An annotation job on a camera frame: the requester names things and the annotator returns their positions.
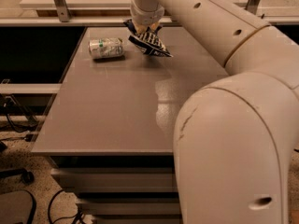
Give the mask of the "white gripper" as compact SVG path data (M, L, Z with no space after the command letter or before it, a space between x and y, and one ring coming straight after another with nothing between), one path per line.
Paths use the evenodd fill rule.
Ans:
M147 31L150 26L151 31L157 31L160 27L158 22L164 15L163 6L156 0L131 0L130 13L134 22L136 32L140 35Z

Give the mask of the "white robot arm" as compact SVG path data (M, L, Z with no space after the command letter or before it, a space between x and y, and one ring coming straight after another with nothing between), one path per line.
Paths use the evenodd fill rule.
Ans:
M169 12L225 68L178 113L173 151L184 224L288 224L299 143L298 46L228 0L132 0L150 26Z

